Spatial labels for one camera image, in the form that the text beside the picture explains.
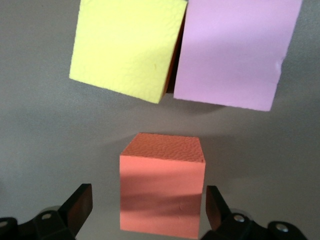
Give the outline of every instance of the block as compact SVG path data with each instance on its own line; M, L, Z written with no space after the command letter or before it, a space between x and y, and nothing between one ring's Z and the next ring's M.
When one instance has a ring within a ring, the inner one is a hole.
M186 4L185 0L81 0L69 77L159 103Z
M189 0L174 98L270 111L302 0Z
M139 133L120 155L120 229L197 239L205 165L197 137Z

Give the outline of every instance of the pink foam block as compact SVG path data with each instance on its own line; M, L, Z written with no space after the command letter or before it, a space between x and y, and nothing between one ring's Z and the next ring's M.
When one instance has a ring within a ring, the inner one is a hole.
M197 137L139 133L120 155L120 228L197 239L205 165Z
M174 97L269 111L302 0L189 0Z

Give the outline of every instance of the cube top face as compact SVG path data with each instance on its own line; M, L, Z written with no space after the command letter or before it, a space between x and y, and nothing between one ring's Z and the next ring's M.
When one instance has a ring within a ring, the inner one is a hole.
M189 136L139 133L121 156L205 163L199 138Z

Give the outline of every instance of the cube front face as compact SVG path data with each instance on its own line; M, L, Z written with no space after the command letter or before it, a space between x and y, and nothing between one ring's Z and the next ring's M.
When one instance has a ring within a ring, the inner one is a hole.
M120 229L197 239L205 165L121 154Z

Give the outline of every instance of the orange foam cube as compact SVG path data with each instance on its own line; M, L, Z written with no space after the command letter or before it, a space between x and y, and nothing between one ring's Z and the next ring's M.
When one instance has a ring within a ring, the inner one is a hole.
M139 133L120 155L120 229L197 239L205 166L199 138Z

